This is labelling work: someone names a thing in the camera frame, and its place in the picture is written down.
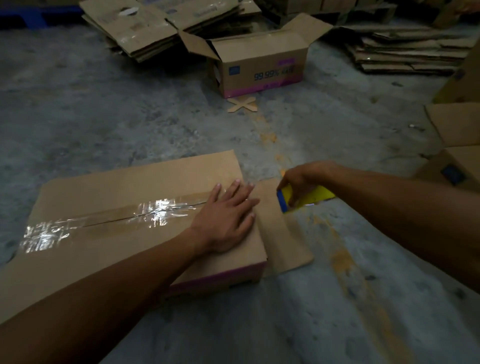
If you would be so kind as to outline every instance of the person's left arm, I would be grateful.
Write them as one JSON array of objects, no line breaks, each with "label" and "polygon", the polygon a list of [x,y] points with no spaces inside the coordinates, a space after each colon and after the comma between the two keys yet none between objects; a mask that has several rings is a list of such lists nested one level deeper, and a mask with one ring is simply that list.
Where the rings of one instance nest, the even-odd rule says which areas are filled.
[{"label": "person's left arm", "polygon": [[213,189],[177,237],[88,276],[0,326],[5,364],[98,363],[136,325],[152,300],[198,257],[240,243],[253,226],[252,185]]}]

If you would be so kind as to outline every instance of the yellow object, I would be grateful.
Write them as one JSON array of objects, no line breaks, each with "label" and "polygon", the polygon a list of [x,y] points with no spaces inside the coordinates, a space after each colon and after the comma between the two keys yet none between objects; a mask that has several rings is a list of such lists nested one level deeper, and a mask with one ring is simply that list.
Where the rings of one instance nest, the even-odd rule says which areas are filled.
[{"label": "yellow object", "polygon": [[317,204],[321,201],[330,200],[331,198],[335,197],[335,195],[329,190],[327,190],[325,187],[317,186],[313,191],[302,197],[297,202],[295,207],[289,207],[288,202],[292,197],[292,194],[293,190],[291,185],[287,185],[276,193],[278,202],[280,203],[280,208],[282,209],[283,213],[295,211],[302,206]]}]

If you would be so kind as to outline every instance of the person's right arm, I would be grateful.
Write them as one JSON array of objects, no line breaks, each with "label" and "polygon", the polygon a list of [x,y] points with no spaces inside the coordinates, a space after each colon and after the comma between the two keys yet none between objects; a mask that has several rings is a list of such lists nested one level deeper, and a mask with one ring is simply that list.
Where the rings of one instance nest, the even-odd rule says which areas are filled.
[{"label": "person's right arm", "polygon": [[480,194],[331,161],[288,170],[278,189],[287,184],[290,205],[322,185],[392,240],[480,293]]}]

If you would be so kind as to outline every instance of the blue pallet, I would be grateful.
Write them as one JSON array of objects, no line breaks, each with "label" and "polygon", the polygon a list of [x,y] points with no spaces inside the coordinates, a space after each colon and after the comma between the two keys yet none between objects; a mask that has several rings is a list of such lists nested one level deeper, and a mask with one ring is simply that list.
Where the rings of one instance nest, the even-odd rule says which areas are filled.
[{"label": "blue pallet", "polygon": [[13,8],[13,9],[0,9],[0,17],[2,16],[20,16],[25,25],[29,29],[42,29],[47,28],[48,24],[43,18],[43,14],[83,14],[83,10],[80,6],[49,6],[45,8]]}]

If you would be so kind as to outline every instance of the x-shaped cardboard piece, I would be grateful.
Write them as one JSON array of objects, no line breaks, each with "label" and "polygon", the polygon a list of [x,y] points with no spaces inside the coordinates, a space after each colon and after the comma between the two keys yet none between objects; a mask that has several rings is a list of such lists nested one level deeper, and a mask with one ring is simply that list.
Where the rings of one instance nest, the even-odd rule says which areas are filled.
[{"label": "x-shaped cardboard piece", "polygon": [[232,106],[227,110],[228,112],[236,112],[241,108],[246,108],[253,112],[256,112],[258,110],[256,105],[249,105],[255,101],[255,98],[253,96],[250,96],[244,100],[238,100],[236,98],[228,98],[227,101],[231,102],[232,104],[235,104],[235,106]]}]

